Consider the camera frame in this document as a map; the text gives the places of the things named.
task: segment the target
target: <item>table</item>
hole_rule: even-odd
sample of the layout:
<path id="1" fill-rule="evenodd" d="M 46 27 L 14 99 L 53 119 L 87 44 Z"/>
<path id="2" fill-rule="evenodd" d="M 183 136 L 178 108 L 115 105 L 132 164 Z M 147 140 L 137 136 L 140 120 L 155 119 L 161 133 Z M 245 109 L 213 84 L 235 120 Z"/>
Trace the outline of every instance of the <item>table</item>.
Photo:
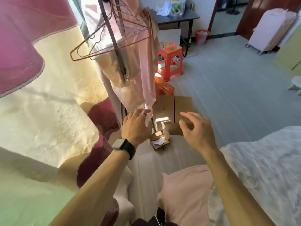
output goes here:
<path id="1" fill-rule="evenodd" d="M 190 44 L 190 41 L 191 41 L 193 20 L 194 19 L 199 19 L 200 16 L 197 15 L 194 11 L 192 11 L 190 9 L 186 9 L 184 11 L 184 14 L 182 16 L 178 16 L 178 17 L 160 16 L 160 15 L 157 15 L 157 12 L 154 11 L 154 10 L 151 10 L 150 13 L 151 13 L 153 19 L 158 23 L 158 25 L 178 23 L 178 28 L 180 28 L 180 23 L 181 22 L 189 21 L 188 41 L 185 41 L 183 39 L 185 44 L 186 44 L 186 52 L 185 52 L 185 54 L 183 53 L 183 56 L 186 57 L 187 52 L 188 52 L 188 47 L 189 47 L 189 44 Z"/>

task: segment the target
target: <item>red stool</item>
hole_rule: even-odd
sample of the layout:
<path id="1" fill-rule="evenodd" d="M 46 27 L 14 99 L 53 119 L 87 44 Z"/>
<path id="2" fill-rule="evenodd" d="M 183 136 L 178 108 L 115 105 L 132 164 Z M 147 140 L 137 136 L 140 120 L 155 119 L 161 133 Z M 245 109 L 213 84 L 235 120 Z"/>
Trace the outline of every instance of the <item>red stool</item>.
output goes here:
<path id="1" fill-rule="evenodd" d="M 160 46 L 160 50 L 158 53 L 159 55 L 163 56 L 164 60 L 159 61 L 158 64 L 165 63 L 165 68 L 158 69 L 157 72 L 162 76 L 165 82 L 170 80 L 170 77 L 175 74 L 183 74 L 183 52 L 182 47 L 176 45 L 175 43 L 166 43 Z M 178 55 L 180 57 L 180 63 L 173 58 Z M 173 64 L 178 65 L 178 68 L 171 71 L 170 66 Z"/>

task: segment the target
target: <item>watch face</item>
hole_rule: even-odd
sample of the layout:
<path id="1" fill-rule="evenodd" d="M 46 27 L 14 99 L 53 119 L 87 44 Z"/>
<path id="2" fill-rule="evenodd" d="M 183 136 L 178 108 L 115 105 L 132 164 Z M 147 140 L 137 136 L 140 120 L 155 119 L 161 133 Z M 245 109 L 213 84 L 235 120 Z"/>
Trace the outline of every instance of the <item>watch face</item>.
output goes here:
<path id="1" fill-rule="evenodd" d="M 126 139 L 118 139 L 115 141 L 115 143 L 112 145 L 112 148 L 113 149 L 120 149 L 123 142 L 125 141 Z"/>

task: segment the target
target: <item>pink pillow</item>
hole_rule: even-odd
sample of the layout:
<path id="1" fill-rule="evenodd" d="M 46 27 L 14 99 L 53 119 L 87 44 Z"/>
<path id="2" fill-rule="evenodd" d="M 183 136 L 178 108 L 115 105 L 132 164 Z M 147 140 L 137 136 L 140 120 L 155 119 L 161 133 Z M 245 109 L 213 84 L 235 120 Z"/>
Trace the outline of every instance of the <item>pink pillow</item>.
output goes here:
<path id="1" fill-rule="evenodd" d="M 208 200 L 212 175 L 207 165 L 189 167 L 163 175 L 163 188 L 158 196 L 166 222 L 179 226 L 211 226 Z"/>

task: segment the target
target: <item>smartwatch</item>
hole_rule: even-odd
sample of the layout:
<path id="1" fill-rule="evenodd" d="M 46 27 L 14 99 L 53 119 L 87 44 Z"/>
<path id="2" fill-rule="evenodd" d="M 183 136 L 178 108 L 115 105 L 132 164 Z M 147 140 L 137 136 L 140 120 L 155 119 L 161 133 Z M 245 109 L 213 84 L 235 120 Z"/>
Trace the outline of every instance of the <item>smartwatch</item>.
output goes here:
<path id="1" fill-rule="evenodd" d="M 126 150 L 130 155 L 130 160 L 134 157 L 136 149 L 127 139 L 118 139 L 112 145 L 115 150 Z"/>

